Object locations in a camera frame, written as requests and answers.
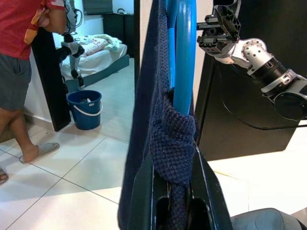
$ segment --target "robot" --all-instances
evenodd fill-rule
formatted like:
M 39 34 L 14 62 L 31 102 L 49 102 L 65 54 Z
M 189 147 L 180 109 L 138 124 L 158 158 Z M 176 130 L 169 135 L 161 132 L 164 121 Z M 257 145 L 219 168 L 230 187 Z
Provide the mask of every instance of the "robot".
M 57 49 L 57 56 L 59 58 L 59 63 L 66 59 L 67 56 L 70 57 L 71 65 L 71 75 L 74 79 L 77 79 L 79 82 L 80 90 L 85 88 L 83 77 L 81 72 L 78 69 L 80 62 L 80 56 L 84 53 L 84 48 L 72 37 L 72 33 L 76 32 L 76 28 L 79 27 L 83 20 L 83 14 L 79 9 L 75 8 L 74 0 L 64 0 L 65 10 L 66 10 L 66 30 L 63 34 L 64 41 L 61 43 L 62 47 Z M 80 22 L 78 20 L 78 12 L 81 15 Z
M 230 6 L 214 6 L 212 15 L 206 16 L 204 23 L 197 24 L 197 29 L 203 30 L 197 40 L 199 46 L 223 64 L 247 69 L 248 76 L 280 115 L 295 121 L 306 118 L 306 78 L 286 69 L 267 51 L 262 40 L 239 38 L 240 5 L 241 0 L 235 0 Z

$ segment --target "red shirt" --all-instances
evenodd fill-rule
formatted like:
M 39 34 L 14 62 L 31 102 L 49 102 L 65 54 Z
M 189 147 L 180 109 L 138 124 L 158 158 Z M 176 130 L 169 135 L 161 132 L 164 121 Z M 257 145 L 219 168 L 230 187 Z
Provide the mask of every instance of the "red shirt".
M 29 60 L 46 7 L 65 10 L 63 0 L 0 0 L 0 53 Z

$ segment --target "dark blue cloth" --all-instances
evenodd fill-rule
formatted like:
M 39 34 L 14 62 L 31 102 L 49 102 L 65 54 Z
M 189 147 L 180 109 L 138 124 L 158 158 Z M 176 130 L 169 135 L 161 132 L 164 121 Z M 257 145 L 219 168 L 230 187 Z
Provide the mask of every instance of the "dark blue cloth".
M 122 230 L 130 218 L 134 178 L 147 154 L 154 169 L 172 185 L 165 229 L 182 230 L 187 223 L 185 189 L 192 170 L 195 119 L 174 110 L 169 87 L 165 0 L 153 0 L 118 211 Z

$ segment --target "white bedsheet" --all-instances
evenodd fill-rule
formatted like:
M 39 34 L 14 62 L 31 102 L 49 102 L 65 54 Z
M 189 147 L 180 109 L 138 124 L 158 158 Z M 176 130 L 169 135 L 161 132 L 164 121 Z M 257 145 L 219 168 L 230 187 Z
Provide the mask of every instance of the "white bedsheet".
M 112 65 L 116 60 L 122 58 L 127 53 L 127 46 L 124 44 L 119 45 L 119 52 L 111 52 L 109 50 L 101 50 L 87 57 L 81 57 L 78 69 L 81 71 L 82 77 L 86 77 Z M 69 57 L 67 57 L 61 66 L 62 75 L 66 80 L 71 80 L 71 66 Z

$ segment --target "sandal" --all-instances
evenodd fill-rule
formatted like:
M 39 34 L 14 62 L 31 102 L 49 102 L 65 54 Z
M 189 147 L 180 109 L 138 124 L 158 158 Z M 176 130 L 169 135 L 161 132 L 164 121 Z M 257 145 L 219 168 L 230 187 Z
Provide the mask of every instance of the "sandal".
M 23 156 L 19 158 L 19 161 L 23 164 L 32 163 L 33 161 L 36 161 L 50 153 L 57 151 L 59 149 L 59 144 L 58 143 L 47 143 L 47 144 L 38 146 L 38 148 L 39 148 L 38 156 L 34 158 L 32 161 L 25 162 Z

